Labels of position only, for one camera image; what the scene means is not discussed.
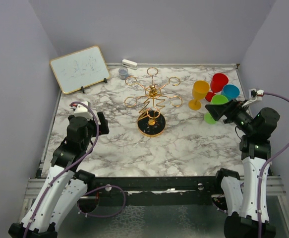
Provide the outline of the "green wine glass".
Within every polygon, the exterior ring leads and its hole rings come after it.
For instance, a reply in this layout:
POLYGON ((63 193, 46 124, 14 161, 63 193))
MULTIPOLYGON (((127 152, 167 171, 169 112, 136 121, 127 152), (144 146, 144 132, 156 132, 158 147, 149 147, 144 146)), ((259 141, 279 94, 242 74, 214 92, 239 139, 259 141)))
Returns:
MULTIPOLYGON (((224 95, 216 95, 216 96, 213 96, 210 104, 211 105, 222 105, 222 104, 225 104, 227 103, 229 100, 226 96, 224 95)), ((207 112, 205 115, 204 115, 204 121, 208 124, 215 124, 216 121, 213 119, 213 117, 211 116, 211 114, 209 112, 207 112)))

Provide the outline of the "blue wine glass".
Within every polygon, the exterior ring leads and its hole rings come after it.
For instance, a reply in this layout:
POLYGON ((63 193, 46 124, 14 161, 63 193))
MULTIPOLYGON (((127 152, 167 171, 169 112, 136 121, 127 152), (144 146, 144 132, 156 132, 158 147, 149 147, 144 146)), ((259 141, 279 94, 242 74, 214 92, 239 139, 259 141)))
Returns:
POLYGON ((223 87, 221 95, 225 96, 228 101, 230 101, 236 99, 240 95, 240 90, 235 85, 227 84, 223 87))

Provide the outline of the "yellow wine glass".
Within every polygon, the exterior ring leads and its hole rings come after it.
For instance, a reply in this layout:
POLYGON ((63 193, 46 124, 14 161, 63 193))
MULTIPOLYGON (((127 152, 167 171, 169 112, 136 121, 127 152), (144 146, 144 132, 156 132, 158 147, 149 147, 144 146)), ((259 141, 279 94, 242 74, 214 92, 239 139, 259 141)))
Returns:
POLYGON ((188 102, 191 110, 197 111, 201 109, 201 100, 204 99, 209 92, 210 86, 206 81, 198 80, 193 84, 192 97, 193 99, 188 102))

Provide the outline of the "red wine glass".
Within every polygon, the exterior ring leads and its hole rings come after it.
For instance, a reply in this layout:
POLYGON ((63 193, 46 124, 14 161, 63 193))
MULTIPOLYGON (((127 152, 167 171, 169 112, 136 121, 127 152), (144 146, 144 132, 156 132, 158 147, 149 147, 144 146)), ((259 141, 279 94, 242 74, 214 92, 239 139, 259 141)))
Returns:
POLYGON ((208 102, 211 102, 212 98, 222 91, 223 87, 229 82, 228 77, 223 73, 216 73, 213 75, 210 82, 210 92, 207 93, 205 99, 208 102))

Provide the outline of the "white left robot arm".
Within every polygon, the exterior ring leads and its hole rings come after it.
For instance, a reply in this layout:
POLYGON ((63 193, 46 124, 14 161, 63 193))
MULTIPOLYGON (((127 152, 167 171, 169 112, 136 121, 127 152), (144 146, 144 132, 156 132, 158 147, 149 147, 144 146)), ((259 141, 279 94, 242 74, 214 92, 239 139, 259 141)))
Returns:
POLYGON ((108 134, 108 121, 102 112, 98 120, 91 113, 74 113, 68 117, 65 139, 54 151, 47 178, 34 204, 8 233, 13 238, 56 238, 65 217, 82 195, 95 190, 94 174, 78 170, 79 159, 85 155, 91 138, 108 134))

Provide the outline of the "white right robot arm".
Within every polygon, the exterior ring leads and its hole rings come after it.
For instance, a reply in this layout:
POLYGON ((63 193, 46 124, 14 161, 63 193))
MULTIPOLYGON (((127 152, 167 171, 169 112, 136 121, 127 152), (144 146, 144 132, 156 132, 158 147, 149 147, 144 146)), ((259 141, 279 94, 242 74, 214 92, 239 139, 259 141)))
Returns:
POLYGON ((244 170, 244 182, 238 172, 221 168, 213 182, 214 190, 224 194, 228 209, 224 235, 227 238, 274 238, 276 227, 270 224, 267 211, 268 159, 271 157, 269 138, 276 129, 280 115, 265 107, 252 117, 245 101, 233 99, 225 104, 206 105, 212 118, 234 123, 244 135, 239 149, 244 170))

